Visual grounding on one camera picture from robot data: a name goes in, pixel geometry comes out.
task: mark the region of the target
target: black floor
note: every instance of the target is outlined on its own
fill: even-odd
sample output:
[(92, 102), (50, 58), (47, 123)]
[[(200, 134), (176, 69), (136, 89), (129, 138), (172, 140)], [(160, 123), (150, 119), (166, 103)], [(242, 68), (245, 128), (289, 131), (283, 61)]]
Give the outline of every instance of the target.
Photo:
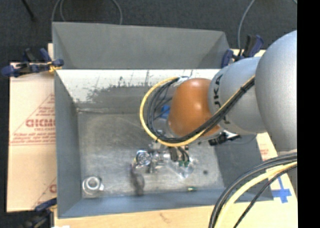
[[(57, 0), (26, 0), (36, 21), (21, 0), (0, 0), (0, 67), (20, 60), (25, 48), (37, 51), (51, 41), (51, 17)], [(252, 0), (116, 0), (124, 25), (217, 30), (226, 33), (229, 46), (238, 47), (238, 29)], [(110, 0), (65, 0), (67, 21), (117, 24), (119, 12)], [(54, 20), (61, 21), (59, 8)], [(241, 27), (240, 46), (248, 34), (258, 34), (267, 48), (297, 29), (294, 0), (255, 0)], [(15, 228), (33, 213), (5, 213), (8, 161), (8, 80), (0, 80), (0, 228)]]

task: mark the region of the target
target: clamp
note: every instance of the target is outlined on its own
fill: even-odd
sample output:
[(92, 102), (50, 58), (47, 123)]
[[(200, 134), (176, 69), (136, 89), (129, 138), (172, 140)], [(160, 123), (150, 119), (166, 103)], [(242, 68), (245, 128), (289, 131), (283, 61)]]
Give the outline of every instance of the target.
[(221, 68), (229, 65), (232, 62), (232, 60), (236, 62), (241, 59), (254, 57), (255, 54), (260, 51), (263, 45), (264, 40), (259, 35), (248, 35), (243, 53), (235, 55), (231, 49), (227, 49), (227, 51), (224, 53), (222, 57)]
[(19, 77), (34, 73), (49, 71), (53, 73), (57, 69), (61, 69), (65, 62), (62, 59), (52, 60), (49, 53), (44, 49), (40, 49), (42, 63), (32, 63), (31, 60), (36, 58), (31, 53), (30, 48), (23, 52), (22, 62), (15, 65), (7, 65), (1, 69), (1, 74), (5, 77)]

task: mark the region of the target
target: small metal part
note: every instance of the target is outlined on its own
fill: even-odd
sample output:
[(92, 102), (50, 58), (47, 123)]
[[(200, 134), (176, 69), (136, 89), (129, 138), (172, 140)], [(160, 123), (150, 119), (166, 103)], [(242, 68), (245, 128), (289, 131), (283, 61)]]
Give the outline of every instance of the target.
[(136, 164), (139, 166), (148, 166), (150, 165), (152, 158), (150, 154), (145, 150), (139, 150), (135, 156)]
[(188, 191), (188, 192), (196, 192), (196, 191), (197, 191), (197, 188), (194, 187), (194, 186), (190, 186), (190, 187), (188, 187), (187, 191)]
[(103, 191), (105, 186), (102, 184), (102, 180), (98, 176), (89, 176), (82, 181), (82, 189), (88, 195), (93, 195), (97, 192)]
[(136, 167), (131, 165), (130, 167), (131, 183), (134, 186), (135, 194), (142, 196), (144, 194), (145, 178), (142, 174), (138, 173)]

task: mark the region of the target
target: yellow cable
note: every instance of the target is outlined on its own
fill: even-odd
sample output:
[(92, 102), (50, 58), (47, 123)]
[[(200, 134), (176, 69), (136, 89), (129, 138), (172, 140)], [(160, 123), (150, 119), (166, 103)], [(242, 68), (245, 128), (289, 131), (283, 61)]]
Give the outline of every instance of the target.
[(156, 140), (157, 142), (165, 145), (165, 146), (168, 146), (168, 147), (180, 147), (180, 146), (186, 146), (190, 143), (192, 143), (194, 140), (196, 140), (197, 138), (199, 138), (204, 132), (205, 132), (205, 129), (202, 130), (201, 132), (199, 132), (198, 134), (194, 135), (193, 137), (190, 137), (188, 140), (185, 140), (185, 141), (182, 141), (182, 142), (177, 142), (177, 143), (172, 143), (172, 142), (166, 142), (166, 141), (163, 141), (163, 140), (160, 140), (158, 139), (158, 137), (153, 134), (150, 129), (148, 128), (148, 126), (146, 125), (146, 122), (145, 122), (145, 119), (144, 119), (144, 107), (145, 107), (145, 103), (147, 101), (147, 98), (150, 96), (150, 94), (158, 87), (160, 87), (161, 85), (169, 82), (169, 81), (172, 81), (174, 79), (177, 79), (179, 77), (175, 76), (175, 77), (170, 77), (170, 78), (166, 78), (160, 82), (158, 82), (157, 84), (155, 84), (153, 87), (151, 87), (149, 89), (149, 91), (144, 95), (142, 101), (141, 101), (141, 105), (140, 105), (140, 122), (144, 128), (144, 130), (147, 132), (147, 134), (154, 140)]
[(221, 209), (221, 212), (218, 216), (217, 222), (215, 224), (215, 228), (218, 228), (221, 226), (222, 224), (222, 219), (224, 218), (225, 214), (228, 212), (228, 209), (236, 202), (236, 200), (242, 195), (244, 194), (248, 189), (250, 189), (252, 186), (260, 183), (261, 181), (273, 177), (274, 175), (276, 175), (277, 173), (290, 168), (294, 165), (297, 164), (297, 161), (292, 162), (290, 164), (286, 164), (286, 165), (281, 165), (281, 166), (276, 166), (275, 168), (272, 168), (270, 171), (263, 173), (257, 177), (255, 177), (254, 179), (250, 180), (249, 182), (245, 183), (242, 187), (240, 187), (240, 189), (238, 189), (230, 198), (229, 200), (224, 204), (224, 206)]

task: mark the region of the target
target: blue tape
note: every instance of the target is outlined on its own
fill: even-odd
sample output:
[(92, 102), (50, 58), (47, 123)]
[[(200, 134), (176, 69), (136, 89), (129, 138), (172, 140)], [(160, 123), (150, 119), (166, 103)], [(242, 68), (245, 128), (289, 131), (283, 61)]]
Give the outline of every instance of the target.
[(280, 184), (280, 189), (271, 190), (272, 196), (274, 198), (279, 197), (281, 200), (281, 203), (287, 203), (288, 202), (287, 197), (291, 196), (292, 194), (289, 189), (284, 188), (281, 177), (278, 177), (278, 181)]

